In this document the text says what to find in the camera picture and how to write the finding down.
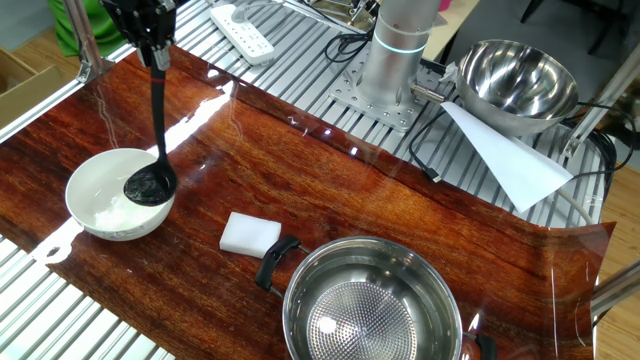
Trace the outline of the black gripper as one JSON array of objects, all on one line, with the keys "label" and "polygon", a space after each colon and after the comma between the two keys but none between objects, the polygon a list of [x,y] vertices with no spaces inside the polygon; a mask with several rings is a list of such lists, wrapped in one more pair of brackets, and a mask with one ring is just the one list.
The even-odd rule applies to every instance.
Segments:
[{"label": "black gripper", "polygon": [[153,65],[160,71],[170,67],[178,0],[101,0],[100,4],[144,67]]}]

